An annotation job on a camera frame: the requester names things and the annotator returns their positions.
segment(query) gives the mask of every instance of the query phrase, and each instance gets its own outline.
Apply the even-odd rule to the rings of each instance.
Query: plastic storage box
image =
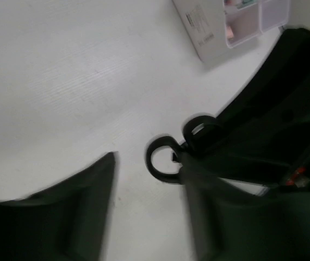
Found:
[[[290,9],[290,0],[254,0],[242,8],[224,0],[173,2],[202,61],[286,24]]]

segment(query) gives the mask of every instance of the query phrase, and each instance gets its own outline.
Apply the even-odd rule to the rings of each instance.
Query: label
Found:
[[[209,23],[200,4],[197,4],[191,12],[185,14],[191,29],[196,34],[197,42],[200,46],[205,45],[214,39]]]

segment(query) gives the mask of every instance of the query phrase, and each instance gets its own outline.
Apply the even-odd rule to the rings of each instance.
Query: black loop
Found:
[[[161,147],[170,147],[178,157],[178,162],[180,162],[182,148],[173,137],[163,136],[158,139],[155,139],[148,145],[148,148],[146,149],[145,153],[146,167],[148,168],[151,175],[153,175],[156,179],[162,182],[171,184],[182,184],[179,178],[179,173],[176,174],[162,173],[153,166],[151,161],[152,155],[156,150],[158,150]]]
[[[183,127],[183,136],[185,138],[185,141],[188,144],[188,147],[192,151],[197,150],[195,146],[195,139],[194,139],[193,131],[195,130],[195,128],[199,127],[200,125],[202,125],[203,128],[210,126],[210,127],[218,127],[222,129],[222,126],[218,123],[217,119],[209,115],[201,115],[188,121],[188,123],[185,124]]]

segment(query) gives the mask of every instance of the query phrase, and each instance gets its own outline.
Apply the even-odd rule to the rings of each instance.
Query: blurred black object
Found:
[[[152,141],[146,165],[184,184],[202,260],[310,260],[310,31],[287,29],[256,75],[217,117],[183,128],[185,142]],[[152,155],[173,149],[179,173],[157,171]],[[270,188],[250,195],[219,178]]]
[[[20,201],[0,203],[0,260],[96,261],[115,156]]]

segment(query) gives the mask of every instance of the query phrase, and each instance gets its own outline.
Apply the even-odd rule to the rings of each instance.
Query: white table surface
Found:
[[[0,200],[119,151],[103,259],[194,260],[181,188],[148,174],[144,148],[219,112],[278,35],[204,66],[170,0],[0,0]],[[161,170],[173,169],[169,154]]]

